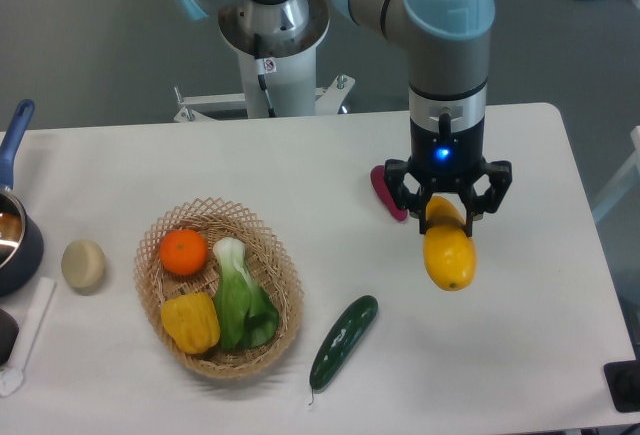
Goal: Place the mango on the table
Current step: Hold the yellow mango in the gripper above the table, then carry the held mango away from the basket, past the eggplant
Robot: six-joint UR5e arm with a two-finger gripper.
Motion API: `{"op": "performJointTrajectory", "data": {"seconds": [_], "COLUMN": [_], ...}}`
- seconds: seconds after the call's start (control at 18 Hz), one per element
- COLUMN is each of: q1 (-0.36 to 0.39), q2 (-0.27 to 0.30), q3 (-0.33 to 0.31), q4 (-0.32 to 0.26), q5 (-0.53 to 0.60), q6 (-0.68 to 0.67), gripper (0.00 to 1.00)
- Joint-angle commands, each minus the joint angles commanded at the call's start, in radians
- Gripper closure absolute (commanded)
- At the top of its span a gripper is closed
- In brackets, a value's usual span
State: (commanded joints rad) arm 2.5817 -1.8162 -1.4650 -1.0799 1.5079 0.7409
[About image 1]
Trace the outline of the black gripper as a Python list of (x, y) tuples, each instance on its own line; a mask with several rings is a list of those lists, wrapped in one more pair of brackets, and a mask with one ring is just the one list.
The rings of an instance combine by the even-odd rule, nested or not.
[(427, 205), (438, 193), (458, 196), (469, 238), (477, 220), (497, 212), (512, 183), (512, 164), (487, 161), (483, 142), (482, 121), (458, 132), (449, 115), (442, 115), (433, 130), (410, 123), (411, 155), (406, 160), (386, 160), (384, 180), (396, 206), (419, 221), (420, 234), (427, 232)]

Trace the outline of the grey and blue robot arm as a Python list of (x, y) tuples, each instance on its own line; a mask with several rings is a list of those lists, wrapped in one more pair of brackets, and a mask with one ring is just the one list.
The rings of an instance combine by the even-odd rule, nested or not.
[(313, 115), (316, 49), (336, 9), (401, 48), (408, 59), (411, 153), (372, 174), (398, 219), (435, 221), (439, 193), (457, 195), (466, 232), (497, 211), (512, 181), (507, 161), (483, 155), (494, 0), (176, 0), (195, 20), (214, 18), (241, 68), (248, 115)]

